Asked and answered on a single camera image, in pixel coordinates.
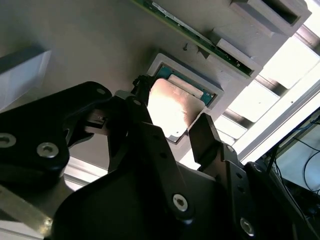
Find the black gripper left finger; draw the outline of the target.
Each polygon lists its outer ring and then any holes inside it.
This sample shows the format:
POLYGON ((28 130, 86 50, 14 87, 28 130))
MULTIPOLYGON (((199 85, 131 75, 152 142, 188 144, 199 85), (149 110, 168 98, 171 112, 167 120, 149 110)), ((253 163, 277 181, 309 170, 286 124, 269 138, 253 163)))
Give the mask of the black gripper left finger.
POLYGON ((174 161, 160 127, 137 95, 114 96, 89 81, 0 115, 0 208, 24 221, 31 211, 45 223, 62 197, 70 149, 95 134, 107 137, 115 169, 174 161))

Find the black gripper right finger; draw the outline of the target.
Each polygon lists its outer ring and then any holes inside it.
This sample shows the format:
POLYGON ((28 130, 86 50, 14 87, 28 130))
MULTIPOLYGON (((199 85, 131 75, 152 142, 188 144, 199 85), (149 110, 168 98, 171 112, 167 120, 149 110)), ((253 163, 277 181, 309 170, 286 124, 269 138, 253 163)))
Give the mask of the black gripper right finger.
POLYGON ((208 198, 213 239, 315 239, 315 230, 282 182, 254 162, 241 164, 208 114, 199 116, 188 135, 199 171, 213 179, 208 198))

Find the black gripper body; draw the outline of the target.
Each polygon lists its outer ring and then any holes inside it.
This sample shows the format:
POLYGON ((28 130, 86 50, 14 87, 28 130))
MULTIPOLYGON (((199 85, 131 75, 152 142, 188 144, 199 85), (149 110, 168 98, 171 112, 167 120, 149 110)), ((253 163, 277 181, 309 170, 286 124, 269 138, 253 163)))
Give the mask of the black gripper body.
POLYGON ((54 240, 236 239, 228 181, 242 170, 224 161, 217 174, 175 161, 117 169, 70 195, 54 216, 54 240))

